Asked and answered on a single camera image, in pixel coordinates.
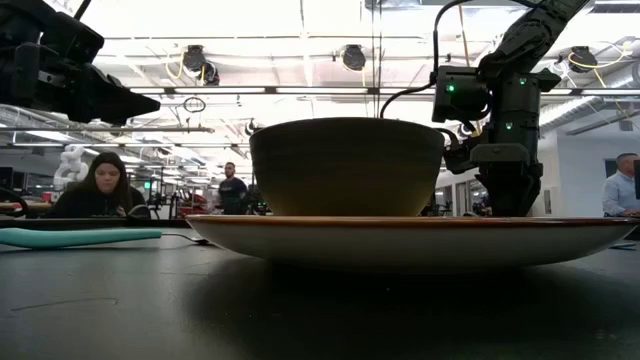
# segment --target blue shirt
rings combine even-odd
[[[605,215],[621,216],[629,209],[640,209],[640,200],[636,199],[636,183],[634,178],[618,171],[604,182],[602,210]]]

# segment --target black table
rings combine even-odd
[[[401,277],[270,265],[169,236],[0,247],[0,359],[639,359],[639,270],[640,252],[623,250]]]

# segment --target dark hair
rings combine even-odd
[[[627,157],[627,156],[638,156],[638,154],[636,153],[624,153],[624,154],[620,154],[618,155],[618,157],[616,158],[616,165],[620,166],[620,161]]]
[[[132,200],[131,200],[131,190],[129,188],[129,181],[127,180],[127,169],[124,167],[124,163],[120,160],[120,157],[116,153],[112,152],[103,152],[102,154],[96,156],[89,167],[89,173],[87,177],[84,178],[82,183],[79,185],[84,189],[91,191],[100,191],[98,190],[98,185],[96,184],[96,169],[98,166],[102,164],[111,164],[115,166],[118,171],[120,171],[120,178],[118,178],[118,183],[116,184],[116,188],[113,190],[113,194],[117,197],[118,203],[125,212],[129,212],[131,210]]]

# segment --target plate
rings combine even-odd
[[[240,254],[374,272],[459,272],[578,259],[623,239],[625,218],[190,216],[202,237]]]

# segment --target teal cloth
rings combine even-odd
[[[0,229],[0,244],[29,249],[108,244],[121,241],[157,239],[159,229],[108,229],[75,231],[39,231],[17,228]]]

